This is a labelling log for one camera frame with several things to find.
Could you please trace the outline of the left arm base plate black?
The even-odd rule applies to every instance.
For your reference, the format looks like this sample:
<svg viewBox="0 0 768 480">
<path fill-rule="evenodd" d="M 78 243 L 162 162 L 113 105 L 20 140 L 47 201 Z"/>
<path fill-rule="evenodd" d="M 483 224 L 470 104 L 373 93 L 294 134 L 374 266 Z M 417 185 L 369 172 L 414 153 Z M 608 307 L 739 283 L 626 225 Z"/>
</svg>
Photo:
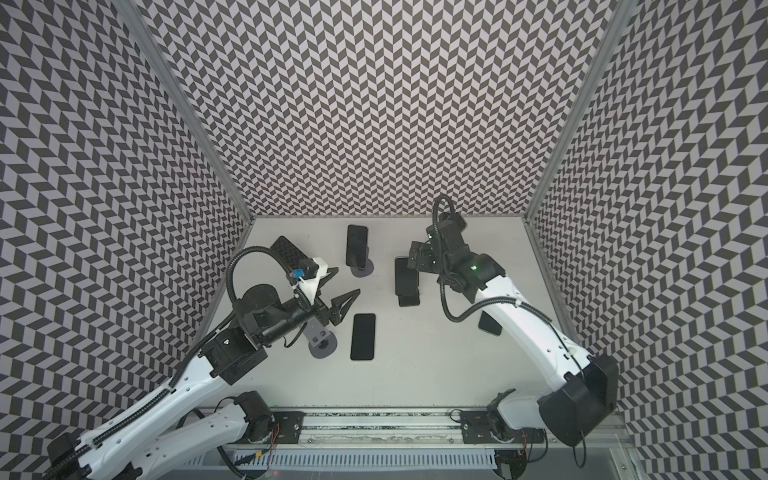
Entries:
<svg viewBox="0 0 768 480">
<path fill-rule="evenodd" d="M 295 445 L 303 430 L 306 414 L 300 410 L 273 411 L 270 419 L 270 430 L 276 435 L 277 445 Z"/>
</svg>

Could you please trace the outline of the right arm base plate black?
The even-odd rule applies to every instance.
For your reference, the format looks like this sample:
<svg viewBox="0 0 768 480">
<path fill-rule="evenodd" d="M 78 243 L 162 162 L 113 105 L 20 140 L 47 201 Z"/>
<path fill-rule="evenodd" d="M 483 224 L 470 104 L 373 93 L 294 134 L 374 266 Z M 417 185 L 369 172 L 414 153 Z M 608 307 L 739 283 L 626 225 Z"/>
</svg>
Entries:
<svg viewBox="0 0 768 480">
<path fill-rule="evenodd" d="M 498 414 L 460 411 L 459 424 L 465 444 L 528 443 L 528 435 L 524 430 L 513 430 Z"/>
</svg>

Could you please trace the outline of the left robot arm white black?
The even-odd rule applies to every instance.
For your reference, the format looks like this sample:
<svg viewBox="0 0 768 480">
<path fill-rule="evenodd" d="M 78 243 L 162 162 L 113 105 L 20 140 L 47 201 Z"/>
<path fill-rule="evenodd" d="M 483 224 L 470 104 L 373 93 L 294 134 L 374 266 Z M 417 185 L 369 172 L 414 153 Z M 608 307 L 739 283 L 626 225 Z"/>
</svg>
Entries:
<svg viewBox="0 0 768 480">
<path fill-rule="evenodd" d="M 276 261 L 292 296 L 283 302 L 270 284 L 235 291 L 234 272 L 247 255 L 261 253 Z M 360 295 L 359 290 L 329 304 L 321 289 L 337 273 L 319 258 L 303 258 L 292 268 L 274 250 L 252 246 L 238 252 L 225 273 L 232 310 L 192 346 L 170 379 L 121 414 L 79 436 L 63 434 L 48 446 L 46 479 L 150 479 L 187 458 L 227 443 L 247 441 L 273 445 L 279 425 L 256 391 L 235 396 L 231 404 L 178 430 L 201 403 L 235 385 L 268 357 L 268 350 L 290 333 L 319 327 L 312 347 L 332 337 L 324 329 L 339 325 Z"/>
</svg>

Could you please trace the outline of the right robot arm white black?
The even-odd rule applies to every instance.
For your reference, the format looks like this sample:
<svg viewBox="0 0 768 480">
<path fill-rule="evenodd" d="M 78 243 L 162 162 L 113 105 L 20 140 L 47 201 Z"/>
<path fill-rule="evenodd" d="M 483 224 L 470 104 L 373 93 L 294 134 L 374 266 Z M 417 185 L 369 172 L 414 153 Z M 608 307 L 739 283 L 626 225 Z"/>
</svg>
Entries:
<svg viewBox="0 0 768 480">
<path fill-rule="evenodd" d="M 535 307 L 490 255 L 473 252 L 463 239 L 464 218 L 453 200 L 432 204 L 427 240 L 412 243 L 409 268 L 436 275 L 446 318 L 461 323 L 480 312 L 493 319 L 521 347 L 543 377 L 530 392 L 509 389 L 487 407 L 495 436 L 545 429 L 563 444 L 585 445 L 587 436 L 618 403 L 618 361 L 595 354 L 564 334 Z"/>
</svg>

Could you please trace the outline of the white-edged phone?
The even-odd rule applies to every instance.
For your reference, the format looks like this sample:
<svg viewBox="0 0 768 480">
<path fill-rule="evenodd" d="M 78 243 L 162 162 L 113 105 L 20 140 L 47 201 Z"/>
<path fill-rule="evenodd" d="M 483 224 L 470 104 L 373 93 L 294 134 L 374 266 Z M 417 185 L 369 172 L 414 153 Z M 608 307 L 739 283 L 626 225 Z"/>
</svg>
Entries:
<svg viewBox="0 0 768 480">
<path fill-rule="evenodd" d="M 350 359 L 352 361 L 370 361 L 375 355 L 376 315 L 373 313 L 356 314 L 353 319 Z"/>
</svg>

